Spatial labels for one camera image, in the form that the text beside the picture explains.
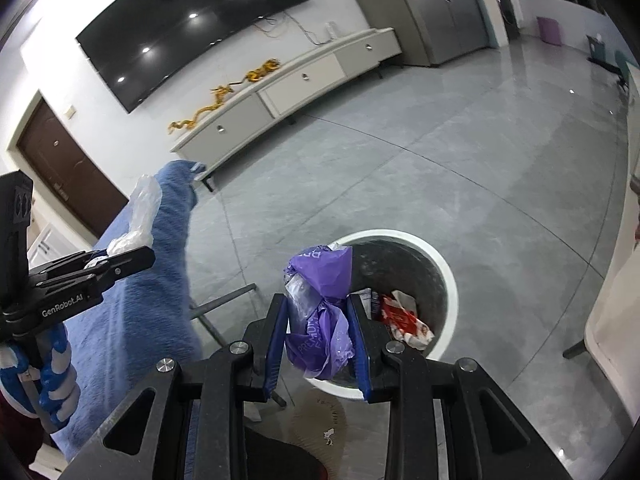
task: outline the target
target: blue blanket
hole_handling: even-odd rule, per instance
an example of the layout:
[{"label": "blue blanket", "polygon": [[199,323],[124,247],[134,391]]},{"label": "blue blanket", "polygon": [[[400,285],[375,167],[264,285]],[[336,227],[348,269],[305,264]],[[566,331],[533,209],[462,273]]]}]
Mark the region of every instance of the blue blanket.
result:
[{"label": "blue blanket", "polygon": [[[189,321],[185,244],[196,195],[193,162],[174,160],[156,174],[162,202],[153,224],[156,262],[104,293],[102,304],[68,320],[72,362],[81,389],[69,425],[52,437],[71,460],[126,394],[163,357],[182,364],[202,359]],[[127,205],[95,249],[129,230]]]}]

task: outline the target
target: metal bolt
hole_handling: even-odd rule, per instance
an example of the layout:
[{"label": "metal bolt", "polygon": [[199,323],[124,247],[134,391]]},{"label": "metal bolt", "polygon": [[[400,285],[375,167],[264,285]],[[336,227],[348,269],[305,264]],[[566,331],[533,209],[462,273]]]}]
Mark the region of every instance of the metal bolt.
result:
[{"label": "metal bolt", "polygon": [[170,357],[164,357],[156,363],[156,369],[159,372],[170,372],[175,368],[175,361]]},{"label": "metal bolt", "polygon": [[231,343],[229,345],[229,351],[232,354],[240,355],[244,354],[249,349],[249,345],[244,341],[236,341],[235,343]]},{"label": "metal bolt", "polygon": [[404,352],[404,344],[399,341],[389,341],[385,345],[386,351],[391,354],[401,354]]},{"label": "metal bolt", "polygon": [[465,372],[475,372],[478,370],[478,363],[476,363],[471,357],[463,357],[458,361],[458,366]]}]

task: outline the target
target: television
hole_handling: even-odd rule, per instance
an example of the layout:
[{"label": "television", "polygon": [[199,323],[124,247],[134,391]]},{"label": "television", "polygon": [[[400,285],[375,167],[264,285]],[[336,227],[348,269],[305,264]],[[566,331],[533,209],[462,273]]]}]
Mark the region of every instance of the television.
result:
[{"label": "television", "polygon": [[115,0],[76,40],[130,113],[220,41],[306,1]]}]

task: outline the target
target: refrigerator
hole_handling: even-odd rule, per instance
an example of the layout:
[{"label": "refrigerator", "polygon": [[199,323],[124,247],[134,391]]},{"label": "refrigerator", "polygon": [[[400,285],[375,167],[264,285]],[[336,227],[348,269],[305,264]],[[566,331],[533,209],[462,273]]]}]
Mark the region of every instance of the refrigerator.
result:
[{"label": "refrigerator", "polygon": [[478,0],[357,0],[369,25],[393,27],[408,65],[440,65],[489,46]]}]

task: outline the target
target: hand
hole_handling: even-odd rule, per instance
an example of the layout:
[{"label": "hand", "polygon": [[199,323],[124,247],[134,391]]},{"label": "hand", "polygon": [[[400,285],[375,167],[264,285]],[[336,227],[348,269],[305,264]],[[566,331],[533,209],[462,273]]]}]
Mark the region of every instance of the hand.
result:
[{"label": "hand", "polygon": [[9,405],[24,416],[37,418],[31,401],[22,387],[26,380],[40,380],[40,406],[61,430],[78,407],[80,388],[76,369],[71,364],[71,345],[66,328],[60,323],[44,333],[49,351],[44,356],[42,370],[31,367],[20,347],[14,343],[0,344],[0,393]]}]

